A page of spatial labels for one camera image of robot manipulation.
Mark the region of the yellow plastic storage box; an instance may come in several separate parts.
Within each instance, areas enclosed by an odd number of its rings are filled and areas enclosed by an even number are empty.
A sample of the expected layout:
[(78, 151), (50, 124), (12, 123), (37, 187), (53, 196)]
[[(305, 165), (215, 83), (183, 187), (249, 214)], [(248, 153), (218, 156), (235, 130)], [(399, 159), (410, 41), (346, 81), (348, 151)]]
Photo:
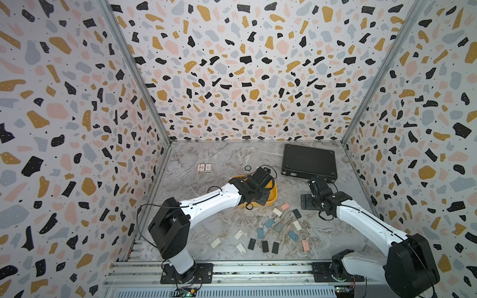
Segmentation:
[(247, 207), (248, 203), (245, 201), (241, 201), (241, 204), (238, 205), (239, 207), (245, 207), (247, 210), (252, 210), (254, 207), (268, 207), (272, 206), (278, 198), (278, 190), (275, 180), (272, 178), (270, 182), (267, 184), (266, 189), (268, 190), (268, 198), (265, 201), (264, 194), (259, 202), (252, 201), (250, 204), (252, 205), (250, 208)]

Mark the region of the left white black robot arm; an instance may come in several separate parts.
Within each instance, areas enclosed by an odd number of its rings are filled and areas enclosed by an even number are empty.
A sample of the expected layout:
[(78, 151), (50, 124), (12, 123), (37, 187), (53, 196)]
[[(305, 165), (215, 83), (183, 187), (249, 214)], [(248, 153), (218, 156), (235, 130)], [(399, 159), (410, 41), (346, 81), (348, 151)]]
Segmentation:
[(161, 257), (168, 261), (175, 276), (189, 281), (197, 264), (186, 249), (191, 228), (223, 210), (243, 206), (252, 210), (265, 206), (276, 188), (277, 173), (270, 166), (260, 166), (251, 174), (231, 178), (213, 191), (185, 201), (174, 197), (158, 205), (148, 232)]

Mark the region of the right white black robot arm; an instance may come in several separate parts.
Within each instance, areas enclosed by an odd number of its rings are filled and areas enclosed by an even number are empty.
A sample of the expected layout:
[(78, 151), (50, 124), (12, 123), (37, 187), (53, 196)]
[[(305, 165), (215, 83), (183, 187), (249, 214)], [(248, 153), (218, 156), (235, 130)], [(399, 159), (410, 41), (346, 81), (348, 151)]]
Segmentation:
[(400, 298), (417, 298), (440, 281), (426, 238), (407, 234), (366, 211), (348, 194), (334, 192), (323, 177), (308, 181), (310, 194), (301, 195), (304, 210), (317, 211), (324, 221), (339, 219), (360, 232), (381, 252), (368, 256), (347, 249), (335, 254), (329, 272), (336, 281), (362, 276), (387, 284)]

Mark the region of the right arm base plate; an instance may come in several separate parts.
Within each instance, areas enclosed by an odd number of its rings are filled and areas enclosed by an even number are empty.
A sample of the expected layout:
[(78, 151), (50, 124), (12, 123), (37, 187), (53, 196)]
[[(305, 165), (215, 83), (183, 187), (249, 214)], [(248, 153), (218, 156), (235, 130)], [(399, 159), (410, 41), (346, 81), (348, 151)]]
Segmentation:
[(342, 273), (340, 276), (332, 271), (331, 262), (313, 262), (311, 263), (311, 273), (315, 283), (352, 283), (364, 282), (365, 278), (359, 275)]

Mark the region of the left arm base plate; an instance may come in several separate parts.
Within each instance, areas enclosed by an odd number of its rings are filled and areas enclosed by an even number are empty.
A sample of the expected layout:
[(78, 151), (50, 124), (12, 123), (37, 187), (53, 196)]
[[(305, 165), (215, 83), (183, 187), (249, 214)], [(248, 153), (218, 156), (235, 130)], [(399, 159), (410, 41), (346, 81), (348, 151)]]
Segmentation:
[(195, 263), (185, 273), (179, 274), (171, 264), (166, 264), (163, 266), (160, 284), (211, 284), (213, 269), (213, 263)]

